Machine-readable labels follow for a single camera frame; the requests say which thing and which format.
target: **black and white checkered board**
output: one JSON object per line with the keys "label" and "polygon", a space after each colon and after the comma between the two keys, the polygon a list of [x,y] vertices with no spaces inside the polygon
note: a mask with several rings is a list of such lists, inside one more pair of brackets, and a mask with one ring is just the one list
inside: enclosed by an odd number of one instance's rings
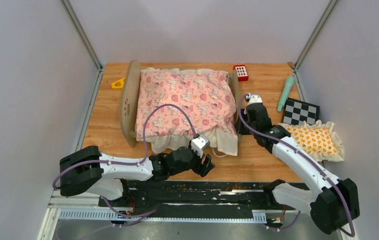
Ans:
{"label": "black and white checkered board", "polygon": [[282,122],[301,125],[303,121],[313,125],[319,120],[319,106],[304,101],[288,98],[285,102]]}

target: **white cord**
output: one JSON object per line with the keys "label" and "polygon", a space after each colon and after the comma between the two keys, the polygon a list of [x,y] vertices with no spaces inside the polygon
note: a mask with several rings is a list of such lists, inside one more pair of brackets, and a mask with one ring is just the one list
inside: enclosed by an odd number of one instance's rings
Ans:
{"label": "white cord", "polygon": [[211,151],[213,152],[213,155],[215,155],[215,156],[218,157],[218,158],[223,158],[223,157],[228,156],[228,154],[224,154],[224,155],[219,156],[219,155],[216,153],[215,147],[212,147],[212,148],[211,148]]}

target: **yellow toy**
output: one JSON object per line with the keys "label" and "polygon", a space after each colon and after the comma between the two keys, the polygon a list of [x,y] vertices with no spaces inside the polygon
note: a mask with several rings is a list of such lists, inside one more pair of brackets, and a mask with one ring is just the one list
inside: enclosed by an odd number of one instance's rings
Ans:
{"label": "yellow toy", "polygon": [[111,84],[111,88],[112,88],[112,89],[122,89],[123,86],[124,86],[124,84],[125,84],[125,78],[122,77],[121,79],[119,79],[119,80],[113,82],[113,83]]}

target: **wooden tabletop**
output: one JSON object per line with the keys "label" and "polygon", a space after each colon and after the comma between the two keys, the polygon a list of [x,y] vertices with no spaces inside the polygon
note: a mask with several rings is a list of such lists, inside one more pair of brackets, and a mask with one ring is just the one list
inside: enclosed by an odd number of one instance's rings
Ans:
{"label": "wooden tabletop", "polygon": [[[214,69],[233,71],[234,64],[228,63],[142,63],[142,68],[157,69]],[[282,112],[277,112],[278,101],[284,88],[285,80],[292,75],[287,64],[245,64],[249,80],[239,83],[240,96],[245,93],[260,94],[273,124],[281,122]],[[97,145],[100,151],[124,158],[144,157],[144,144],[138,142],[135,148],[128,145],[121,132],[119,102],[122,90],[112,89],[111,84],[125,77],[128,63],[108,63],[102,77],[98,95],[89,121],[83,148]],[[299,99],[294,86],[290,98]],[[149,154],[153,154],[149,145]],[[300,178],[280,159],[257,145],[250,135],[242,137],[238,156],[215,157],[211,149],[205,151],[212,155],[216,167],[205,177],[200,177],[191,170],[172,176],[170,180],[199,181],[243,181],[272,182],[282,179],[287,182],[301,182]]]}

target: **white wall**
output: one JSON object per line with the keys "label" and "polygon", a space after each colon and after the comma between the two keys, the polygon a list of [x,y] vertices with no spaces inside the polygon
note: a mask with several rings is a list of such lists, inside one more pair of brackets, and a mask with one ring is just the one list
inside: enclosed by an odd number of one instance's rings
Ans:
{"label": "white wall", "polygon": [[327,167],[358,186],[358,236],[379,239],[379,2],[340,1],[299,72],[344,143],[345,161]]}
{"label": "white wall", "polygon": [[102,63],[295,62],[328,0],[70,0]]}
{"label": "white wall", "polygon": [[0,0],[0,240],[36,239],[96,69],[58,0]]}

